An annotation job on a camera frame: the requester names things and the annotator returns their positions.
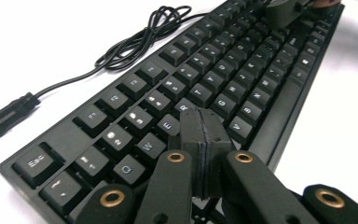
black cable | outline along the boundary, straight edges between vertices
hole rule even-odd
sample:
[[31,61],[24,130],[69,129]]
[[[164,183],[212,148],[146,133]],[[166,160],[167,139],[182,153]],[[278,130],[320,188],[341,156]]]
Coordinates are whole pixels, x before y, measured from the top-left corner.
[[190,13],[190,11],[191,7],[189,6],[177,8],[165,6],[160,7],[150,15],[147,27],[132,37],[124,39],[111,47],[95,62],[95,68],[93,70],[80,77],[74,77],[47,87],[34,96],[36,98],[40,98],[49,91],[53,91],[59,87],[77,82],[84,78],[91,77],[103,68],[114,71],[128,68],[136,63],[139,58],[145,55],[147,50],[152,47],[156,41],[174,33],[179,29],[182,23],[206,15],[206,13],[197,14],[183,19],[183,17]]
[[9,105],[0,109],[0,136],[26,119],[34,108],[40,104],[38,98],[42,95],[59,87],[91,77],[103,68],[114,71],[128,68],[145,55],[147,50],[152,47],[156,41],[177,31],[184,22],[207,14],[198,14],[184,19],[190,11],[191,7],[188,6],[177,8],[160,7],[150,15],[147,27],[132,37],[124,39],[111,47],[97,60],[94,64],[95,68],[88,73],[49,86],[35,95],[28,92],[21,98],[12,101]]

brass screw insert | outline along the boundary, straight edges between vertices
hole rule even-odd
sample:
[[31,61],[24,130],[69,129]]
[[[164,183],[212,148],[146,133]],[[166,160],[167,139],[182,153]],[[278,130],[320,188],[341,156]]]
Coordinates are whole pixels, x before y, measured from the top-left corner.
[[181,162],[185,159],[185,156],[182,153],[173,152],[168,155],[168,161],[171,162]]
[[[107,197],[112,194],[117,195],[117,198],[114,199],[113,201],[108,200]],[[103,196],[101,196],[100,203],[104,207],[115,207],[121,204],[123,201],[124,201],[124,193],[121,190],[112,189],[107,191],[105,194],[103,194]]]
[[253,157],[251,155],[244,153],[244,152],[240,152],[240,153],[237,153],[237,155],[235,155],[235,159],[237,159],[237,161],[240,161],[243,163],[248,163],[253,160]]
[[330,207],[341,208],[345,205],[344,200],[330,190],[318,189],[316,190],[315,195],[319,201]]

keyboard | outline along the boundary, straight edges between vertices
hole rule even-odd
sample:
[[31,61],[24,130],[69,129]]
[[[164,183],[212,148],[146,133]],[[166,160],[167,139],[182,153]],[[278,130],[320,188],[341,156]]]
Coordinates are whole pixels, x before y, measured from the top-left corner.
[[[0,164],[49,223],[74,223],[93,192],[139,192],[181,112],[210,108],[236,149],[270,170],[280,156],[344,6],[270,30],[265,3],[228,0]],[[195,223],[226,223],[219,199],[194,198]]]

white surface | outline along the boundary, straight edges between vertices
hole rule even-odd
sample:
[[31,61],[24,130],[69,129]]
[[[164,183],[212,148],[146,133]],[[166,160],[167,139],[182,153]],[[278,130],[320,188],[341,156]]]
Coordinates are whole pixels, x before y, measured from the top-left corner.
[[[191,14],[222,1],[0,1],[0,108],[82,75],[111,45],[144,28],[161,5],[190,5]],[[299,193],[324,183],[358,202],[358,2],[347,7],[331,48],[277,169]],[[103,73],[45,97],[31,117],[0,138],[0,163],[117,75]],[[0,222],[45,223],[0,176]]]

usb plug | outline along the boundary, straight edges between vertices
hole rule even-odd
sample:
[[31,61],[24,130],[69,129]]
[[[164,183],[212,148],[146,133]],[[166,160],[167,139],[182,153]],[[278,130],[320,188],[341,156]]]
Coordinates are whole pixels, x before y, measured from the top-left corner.
[[40,101],[30,92],[0,109],[0,137],[22,122]]

